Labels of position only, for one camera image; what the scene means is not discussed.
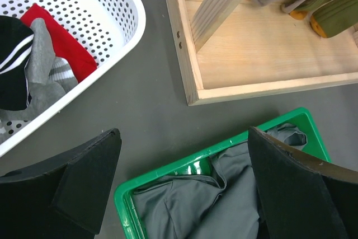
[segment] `perforated basket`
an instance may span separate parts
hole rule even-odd
[[[31,122],[4,122],[11,137],[0,156],[58,113],[139,42],[145,28],[141,0],[0,0],[0,15],[20,18],[33,3],[48,10],[94,57],[97,70]]]

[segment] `wooden frame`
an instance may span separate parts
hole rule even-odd
[[[189,105],[358,82],[353,27],[323,39],[282,2],[166,1]]]

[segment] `gray tabletop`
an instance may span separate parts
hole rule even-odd
[[[0,158],[0,175],[118,128],[123,146],[96,238],[124,238],[113,201],[119,184],[301,106],[312,113],[333,163],[358,170],[358,85],[188,107],[166,1],[142,1],[147,26],[139,44]]]

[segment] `wooden rack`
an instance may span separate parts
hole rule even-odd
[[[324,39],[282,0],[167,0],[189,105],[358,82],[354,27]]]

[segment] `red cloth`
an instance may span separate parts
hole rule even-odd
[[[96,70],[97,65],[94,58],[65,28],[52,18],[47,10],[33,4],[20,20],[30,27],[32,21],[36,18],[44,19],[52,39],[55,55],[68,61],[78,82],[83,81]]]

